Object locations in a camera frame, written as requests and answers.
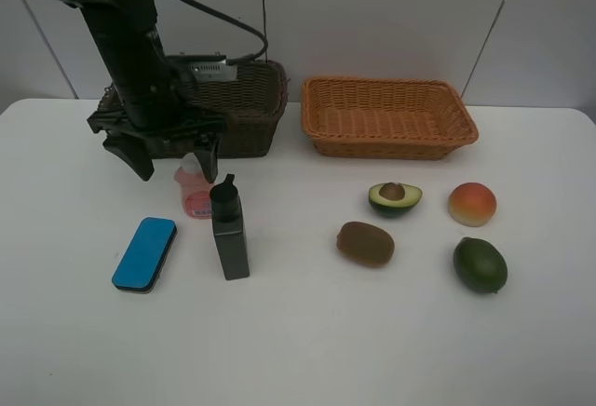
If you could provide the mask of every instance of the bottle cap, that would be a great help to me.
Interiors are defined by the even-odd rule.
[[[201,165],[198,163],[198,159],[196,159],[194,153],[184,155],[182,168],[186,173],[190,173],[191,175],[198,175],[201,173]]]
[[[212,217],[216,220],[234,219],[240,214],[240,198],[234,186],[234,175],[227,175],[209,193]]]

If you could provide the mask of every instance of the peach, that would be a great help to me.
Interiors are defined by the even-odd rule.
[[[449,195],[449,213],[458,223],[478,227],[487,224],[496,212],[496,198],[480,183],[465,183]]]

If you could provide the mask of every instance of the toy fruit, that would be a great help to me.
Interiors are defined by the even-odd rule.
[[[372,224],[344,224],[337,236],[337,249],[345,257],[367,266],[383,266],[391,260],[395,249],[393,238]]]
[[[496,198],[480,183],[465,183],[449,196],[449,213],[458,223],[478,227],[487,224],[496,212]]]
[[[455,247],[455,273],[475,292],[497,293],[507,282],[505,259],[488,241],[465,237]]]
[[[386,217],[404,214],[418,204],[421,198],[422,190],[408,184],[377,184],[369,190],[369,204]]]

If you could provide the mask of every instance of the orange wicker basket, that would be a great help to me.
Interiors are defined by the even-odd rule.
[[[438,80],[309,78],[302,127],[337,157],[442,159],[478,139],[457,91]]]

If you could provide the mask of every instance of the brown wicker basket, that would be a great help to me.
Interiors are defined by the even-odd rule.
[[[269,152],[279,119],[288,102],[288,79],[274,62],[240,64],[234,82],[179,82],[178,93],[191,105],[226,113],[230,129],[222,137],[219,157],[257,157]],[[98,110],[120,107],[113,87],[106,89]],[[151,158],[182,157],[191,142],[145,141]]]
[[[437,80],[307,79],[302,126],[338,157],[442,159],[478,139],[455,89]]]

